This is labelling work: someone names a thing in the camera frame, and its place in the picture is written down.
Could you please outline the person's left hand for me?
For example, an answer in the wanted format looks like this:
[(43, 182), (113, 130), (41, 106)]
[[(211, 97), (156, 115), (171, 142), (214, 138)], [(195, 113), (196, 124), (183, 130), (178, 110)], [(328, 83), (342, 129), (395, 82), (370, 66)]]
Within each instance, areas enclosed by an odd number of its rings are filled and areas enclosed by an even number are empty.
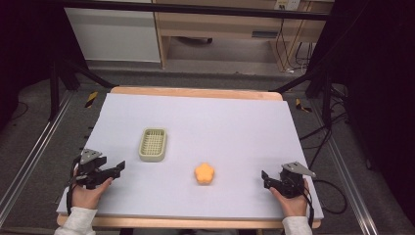
[(84, 208), (89, 210), (97, 209), (99, 200), (104, 192), (113, 183), (113, 179), (108, 178), (103, 184), (95, 189), (86, 189), (77, 184), (74, 184), (72, 189), (71, 204), (74, 207)]

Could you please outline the yellow black striped tape marker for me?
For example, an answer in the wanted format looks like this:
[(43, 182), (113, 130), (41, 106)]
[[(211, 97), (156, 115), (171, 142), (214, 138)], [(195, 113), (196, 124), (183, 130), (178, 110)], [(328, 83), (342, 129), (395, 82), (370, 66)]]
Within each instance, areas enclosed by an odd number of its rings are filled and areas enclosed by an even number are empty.
[(85, 104), (85, 108), (91, 108), (92, 107), (92, 104), (93, 104), (94, 100), (96, 99), (97, 95), (98, 95), (97, 91), (91, 92), (89, 94), (87, 102)]
[(304, 107), (304, 106), (301, 104), (301, 100), (300, 100), (299, 98), (297, 98), (297, 99), (296, 99), (296, 109), (297, 109), (297, 110), (304, 111), (304, 112), (306, 112), (306, 113), (312, 113), (312, 109), (311, 109), (311, 108), (308, 108), (308, 107)]

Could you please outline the white power strip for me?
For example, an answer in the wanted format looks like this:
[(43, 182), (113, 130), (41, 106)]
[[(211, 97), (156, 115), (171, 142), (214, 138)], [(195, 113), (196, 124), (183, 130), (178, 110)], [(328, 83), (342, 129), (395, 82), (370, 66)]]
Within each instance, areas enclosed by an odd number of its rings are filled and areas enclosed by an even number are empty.
[(274, 9), (283, 11), (296, 11), (300, 0), (276, 0)]

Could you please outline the white cabinet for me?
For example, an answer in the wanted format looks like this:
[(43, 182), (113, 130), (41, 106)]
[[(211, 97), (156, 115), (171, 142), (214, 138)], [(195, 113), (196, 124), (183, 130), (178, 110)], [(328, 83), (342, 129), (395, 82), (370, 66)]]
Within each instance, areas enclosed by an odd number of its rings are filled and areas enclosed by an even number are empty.
[(83, 56), (90, 61), (161, 61), (152, 13), (65, 8)]

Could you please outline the light wooden desk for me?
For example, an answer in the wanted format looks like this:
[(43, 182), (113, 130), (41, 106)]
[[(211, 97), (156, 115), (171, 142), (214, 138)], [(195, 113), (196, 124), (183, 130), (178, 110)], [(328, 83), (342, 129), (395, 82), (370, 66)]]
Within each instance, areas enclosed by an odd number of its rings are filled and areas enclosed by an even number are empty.
[[(156, 4), (234, 7), (275, 10), (276, 0), (152, 0)], [(300, 0), (298, 12), (330, 13), (335, 0)], [(269, 19), (199, 14), (156, 13), (161, 59), (166, 60), (167, 41), (173, 36), (190, 38), (258, 39), (270, 43), (281, 71), (291, 69), (302, 43), (318, 41), (325, 23), (311, 20)]]

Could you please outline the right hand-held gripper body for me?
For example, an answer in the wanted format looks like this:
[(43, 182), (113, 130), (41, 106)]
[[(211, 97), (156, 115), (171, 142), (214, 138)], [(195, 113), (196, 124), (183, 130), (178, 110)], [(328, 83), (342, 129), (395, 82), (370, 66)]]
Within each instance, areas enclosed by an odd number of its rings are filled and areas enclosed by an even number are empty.
[(316, 173), (299, 162), (282, 165), (280, 179), (277, 181), (277, 190), (288, 199), (300, 196), (304, 191), (303, 177), (315, 177)]

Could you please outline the metal floor rail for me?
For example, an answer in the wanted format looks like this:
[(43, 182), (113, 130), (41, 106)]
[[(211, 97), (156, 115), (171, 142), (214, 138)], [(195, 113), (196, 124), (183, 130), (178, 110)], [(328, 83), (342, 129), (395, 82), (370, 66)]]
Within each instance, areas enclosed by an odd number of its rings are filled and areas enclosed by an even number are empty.
[(346, 166), (343, 155), (340, 152), (334, 136), (329, 138), (328, 146), (332, 161), (334, 162), (334, 166), (338, 172), (339, 178), (343, 183), (348, 202), (353, 210), (362, 234), (379, 235), (377, 226), (366, 207), (363, 197), (361, 196), (357, 185), (352, 178), (352, 175)]
[(73, 91), (66, 91), (64, 93), (62, 100), (58, 103), (57, 113), (51, 120), (46, 123), (35, 144), (26, 156), (23, 165), (14, 177), (10, 187), (4, 196), (0, 199), (0, 228), (5, 223), (26, 182), (30, 178), (44, 150), (48, 146), (56, 129), (63, 119), (73, 94)]

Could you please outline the person's right hand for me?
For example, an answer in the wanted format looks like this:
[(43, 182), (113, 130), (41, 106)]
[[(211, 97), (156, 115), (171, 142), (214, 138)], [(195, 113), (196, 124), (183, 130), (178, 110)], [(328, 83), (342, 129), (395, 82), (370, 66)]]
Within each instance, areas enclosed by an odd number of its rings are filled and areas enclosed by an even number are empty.
[(280, 192), (270, 187), (269, 191), (274, 198), (280, 203), (285, 217), (290, 216), (306, 216), (307, 211), (307, 196), (308, 196), (308, 183), (304, 180), (304, 191), (301, 196), (297, 196), (291, 199), (285, 198)]

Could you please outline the green slotted soap dish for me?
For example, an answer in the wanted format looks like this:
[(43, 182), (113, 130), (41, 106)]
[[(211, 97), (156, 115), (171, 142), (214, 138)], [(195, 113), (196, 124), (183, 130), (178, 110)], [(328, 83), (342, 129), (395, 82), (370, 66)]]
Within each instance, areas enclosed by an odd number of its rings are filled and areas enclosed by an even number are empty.
[(139, 157), (143, 162), (158, 163), (164, 159), (166, 131), (163, 128), (145, 128), (139, 145)]

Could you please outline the black metal crossbar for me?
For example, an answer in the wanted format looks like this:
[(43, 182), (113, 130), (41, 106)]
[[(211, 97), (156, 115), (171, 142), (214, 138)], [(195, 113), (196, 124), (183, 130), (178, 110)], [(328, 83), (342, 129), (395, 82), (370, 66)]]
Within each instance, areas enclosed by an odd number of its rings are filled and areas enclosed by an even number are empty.
[(96, 10), (139, 11), (174, 14), (199, 14), (233, 17), (253, 17), (269, 19), (328, 21), (332, 16), (329, 13), (311, 13), (282, 10), (263, 10), (233, 7), (133, 3), (97, 0), (60, 0), (64, 7)]

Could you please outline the orange flower-shaped soap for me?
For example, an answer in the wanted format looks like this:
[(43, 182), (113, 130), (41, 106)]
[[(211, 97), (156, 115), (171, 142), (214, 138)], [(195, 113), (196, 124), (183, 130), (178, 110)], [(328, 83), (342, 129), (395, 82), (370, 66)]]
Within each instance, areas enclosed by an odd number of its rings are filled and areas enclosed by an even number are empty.
[(208, 163), (202, 163), (195, 168), (194, 174), (199, 184), (210, 184), (214, 177), (214, 168)]

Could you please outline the black metal stand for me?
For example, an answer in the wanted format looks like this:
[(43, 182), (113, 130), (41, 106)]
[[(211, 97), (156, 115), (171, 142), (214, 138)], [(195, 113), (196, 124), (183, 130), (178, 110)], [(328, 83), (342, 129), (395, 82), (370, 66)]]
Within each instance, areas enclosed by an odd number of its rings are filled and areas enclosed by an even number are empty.
[(50, 67), (50, 97), (51, 97), (51, 111), (49, 120), (53, 120), (60, 110), (60, 91), (59, 91), (59, 80), (64, 83), (64, 86), (68, 90), (76, 90), (79, 87), (79, 82), (75, 77), (76, 73), (81, 73), (87, 78), (95, 81), (105, 88), (114, 88), (116, 84), (106, 81), (104, 78), (95, 74), (94, 72), (77, 65), (76, 63), (67, 60), (55, 60), (52, 62)]
[(305, 90), (305, 95), (308, 98), (315, 98), (319, 93), (323, 94), (321, 118), (323, 123), (328, 128), (330, 128), (332, 126), (330, 109), (332, 79), (326, 69), (317, 67), (311, 71), (308, 71), (306, 74), (288, 82), (287, 84), (282, 85), (281, 87), (271, 89), (271, 92), (282, 94), (289, 89), (304, 83), (307, 80), (310, 81)]

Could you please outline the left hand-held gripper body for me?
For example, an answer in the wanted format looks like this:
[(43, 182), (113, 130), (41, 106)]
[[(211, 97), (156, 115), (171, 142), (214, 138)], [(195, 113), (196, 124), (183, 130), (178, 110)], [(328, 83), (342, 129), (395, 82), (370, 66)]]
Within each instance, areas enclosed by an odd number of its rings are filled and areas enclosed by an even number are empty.
[(107, 158), (101, 152), (84, 149), (78, 161), (74, 182), (77, 185), (85, 186), (87, 189), (95, 189), (104, 182), (100, 167), (106, 162)]

